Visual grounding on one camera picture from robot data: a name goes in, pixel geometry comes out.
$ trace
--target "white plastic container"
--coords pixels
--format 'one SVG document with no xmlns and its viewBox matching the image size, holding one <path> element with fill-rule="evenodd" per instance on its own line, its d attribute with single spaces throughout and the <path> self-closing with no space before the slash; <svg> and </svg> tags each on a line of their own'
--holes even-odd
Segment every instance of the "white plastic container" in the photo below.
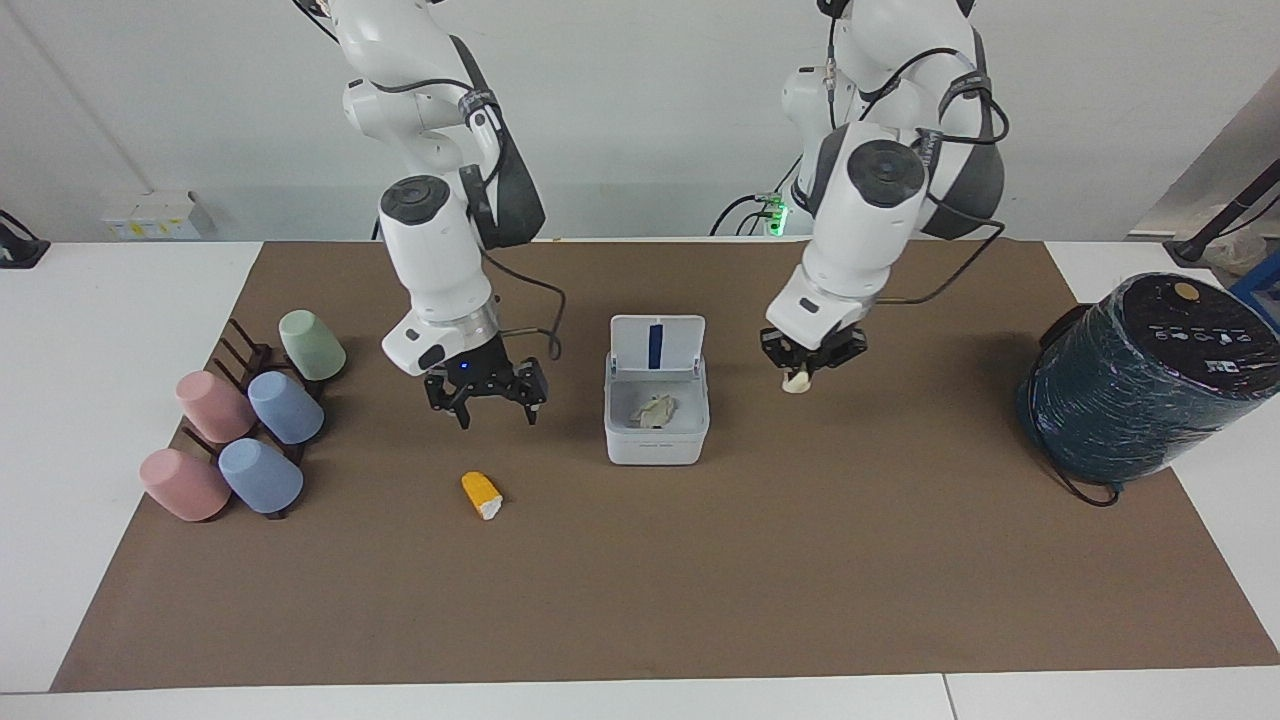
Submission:
<svg viewBox="0 0 1280 720">
<path fill-rule="evenodd" d="M 604 436 L 617 465 L 692 465 L 710 427 L 701 315 L 616 315 L 604 364 Z M 660 428 L 640 427 L 637 411 L 669 396 L 675 413 Z"/>
</svg>

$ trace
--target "white robotic arm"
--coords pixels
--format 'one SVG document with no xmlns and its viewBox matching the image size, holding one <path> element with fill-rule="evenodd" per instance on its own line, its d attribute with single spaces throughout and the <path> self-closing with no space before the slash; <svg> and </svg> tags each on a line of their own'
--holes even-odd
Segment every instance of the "white robotic arm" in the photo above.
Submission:
<svg viewBox="0 0 1280 720">
<path fill-rule="evenodd" d="M 481 260 L 484 249 L 531 241 L 545 215 L 497 97 L 425 0 L 319 0 L 316 10 L 333 20 L 362 76 L 343 96 L 348 120 L 398 150 L 413 173 L 379 205 L 388 254 L 410 293 L 410 311 L 383 351 L 401 370 L 425 374 L 431 407 L 463 428 L 466 401 L 479 396 L 520 402 L 532 424 L 547 382 L 532 357 L 520 365 L 507 357 Z M 461 126 L 479 163 L 465 164 L 463 149 L 439 132 Z"/>
<path fill-rule="evenodd" d="M 818 4 L 833 18 L 835 61 L 801 68 L 782 94 L 804 141 L 791 195 L 814 215 L 813 240 L 765 313 L 774 327 L 762 331 L 788 392 L 865 350 L 856 323 L 914 232 L 951 240 L 998 225 L 989 218 L 1004 191 L 996 142 L 1007 119 L 966 18 L 972 3 Z M 832 128 L 832 105 L 855 119 Z"/>
</svg>

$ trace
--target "cylindrical container wrapped in plastic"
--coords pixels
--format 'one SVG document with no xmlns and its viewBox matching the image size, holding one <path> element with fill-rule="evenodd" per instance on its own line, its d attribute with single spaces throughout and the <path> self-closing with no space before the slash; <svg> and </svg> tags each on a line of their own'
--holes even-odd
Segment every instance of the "cylindrical container wrapped in plastic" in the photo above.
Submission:
<svg viewBox="0 0 1280 720">
<path fill-rule="evenodd" d="M 1239 300 L 1183 275 L 1125 281 L 1041 355 L 1019 388 L 1028 434 L 1062 471 L 1119 486 L 1280 391 L 1280 338 Z"/>
</svg>

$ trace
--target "black circular joint cap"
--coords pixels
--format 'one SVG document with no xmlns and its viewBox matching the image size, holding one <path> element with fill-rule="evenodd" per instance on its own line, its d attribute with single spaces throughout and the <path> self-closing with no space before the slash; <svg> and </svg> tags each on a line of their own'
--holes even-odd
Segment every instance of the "black circular joint cap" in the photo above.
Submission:
<svg viewBox="0 0 1280 720">
<path fill-rule="evenodd" d="M 905 145 L 873 140 L 850 152 L 849 181 L 867 202 L 896 208 L 924 187 L 924 163 Z"/>
<path fill-rule="evenodd" d="M 387 188 L 383 213 L 406 225 L 421 225 L 435 218 L 449 200 L 449 183 L 435 176 L 413 176 Z"/>
</svg>

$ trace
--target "blue cup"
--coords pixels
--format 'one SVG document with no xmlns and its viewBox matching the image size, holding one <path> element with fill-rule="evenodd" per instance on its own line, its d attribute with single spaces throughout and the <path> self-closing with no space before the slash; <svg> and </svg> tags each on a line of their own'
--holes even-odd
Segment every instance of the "blue cup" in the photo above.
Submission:
<svg viewBox="0 0 1280 720">
<path fill-rule="evenodd" d="M 284 445 L 315 437 L 324 425 L 324 409 L 283 373 L 262 373 L 248 384 L 248 401 L 266 429 Z"/>
<path fill-rule="evenodd" d="M 253 438 L 241 438 L 224 447 L 218 456 L 218 469 L 255 512 L 279 512 L 302 493 L 302 470 L 274 447 Z"/>
</svg>

